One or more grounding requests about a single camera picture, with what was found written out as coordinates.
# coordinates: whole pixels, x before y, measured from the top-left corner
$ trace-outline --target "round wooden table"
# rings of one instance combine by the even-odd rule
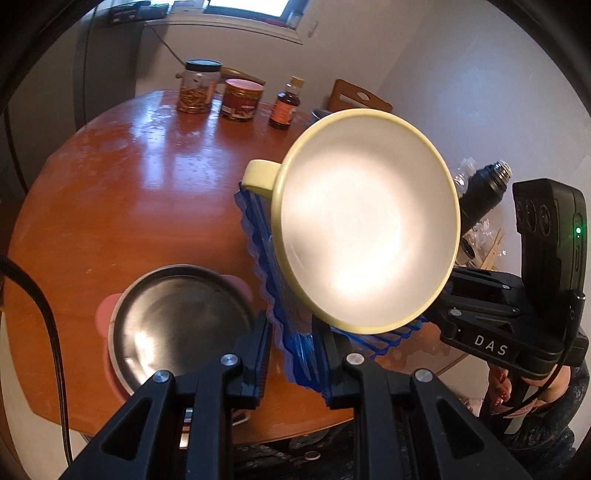
[[[9,256],[47,296],[60,335],[70,427],[95,434],[121,406],[102,364],[95,328],[99,303],[163,265],[201,265],[245,280],[254,308],[265,304],[246,251],[233,194],[249,160],[281,161],[305,130],[298,114],[287,131],[268,126],[269,105],[248,123],[177,113],[177,92],[152,92],[103,113],[46,162],[27,196]],[[11,352],[33,412],[59,422],[57,388],[43,320],[34,303],[7,282]],[[461,353],[424,328],[387,360],[408,371],[445,369]],[[320,394],[291,384],[273,349],[265,397],[234,440],[268,442],[326,428],[352,416],[331,411]]]

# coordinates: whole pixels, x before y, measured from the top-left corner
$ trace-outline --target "person's hand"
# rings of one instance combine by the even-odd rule
[[[491,410],[493,413],[507,411],[509,410],[509,407],[503,405],[503,402],[506,402],[511,398],[512,385],[511,380],[508,378],[509,371],[505,368],[501,368],[492,364],[488,364],[488,367],[488,396],[491,399]],[[549,377],[550,376],[547,376],[543,380],[531,380],[529,378],[523,378],[523,381],[529,385],[539,388],[545,384]],[[510,415],[510,417],[527,414],[534,408],[538,408],[546,405],[547,403],[558,400],[566,392],[567,388],[569,387],[569,382],[570,367],[562,367],[552,384],[544,393],[542,393],[539,398],[531,402],[526,407],[518,410],[513,415]]]

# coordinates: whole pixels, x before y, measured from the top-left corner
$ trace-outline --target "jar lid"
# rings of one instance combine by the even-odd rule
[[[191,72],[219,72],[222,64],[215,60],[187,60],[185,68]]]

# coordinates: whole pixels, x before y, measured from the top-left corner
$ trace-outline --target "glass jar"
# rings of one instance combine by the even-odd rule
[[[184,113],[208,113],[220,81],[222,64],[213,60],[188,60],[182,74],[177,110]]]

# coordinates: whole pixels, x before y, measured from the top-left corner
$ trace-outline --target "camera lens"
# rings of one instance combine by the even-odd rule
[[[540,207],[540,229],[542,233],[547,236],[550,233],[551,219],[550,212],[546,205]]]
[[[535,232],[537,216],[535,214],[534,202],[532,202],[531,200],[528,200],[525,204],[525,220],[527,221],[527,224],[530,226],[531,231]]]
[[[517,202],[517,207],[515,207],[515,213],[517,214],[517,221],[519,223],[523,222],[523,203],[521,203],[521,200]]]

